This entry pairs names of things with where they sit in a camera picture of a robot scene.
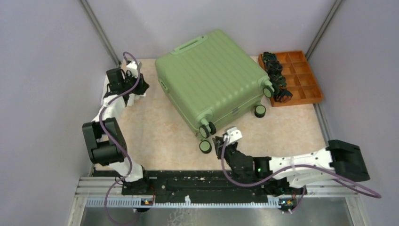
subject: wooden organizer box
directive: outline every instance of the wooden organizer box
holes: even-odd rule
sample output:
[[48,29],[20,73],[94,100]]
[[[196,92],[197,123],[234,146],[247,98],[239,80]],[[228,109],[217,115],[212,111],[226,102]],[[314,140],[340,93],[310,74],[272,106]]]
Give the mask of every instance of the wooden organizer box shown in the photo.
[[[283,65],[281,74],[286,78],[287,89],[293,94],[287,103],[280,103],[270,98],[273,107],[316,104],[323,100],[313,72],[302,51],[275,53],[277,60]],[[262,54],[258,57],[259,65],[265,69]]]

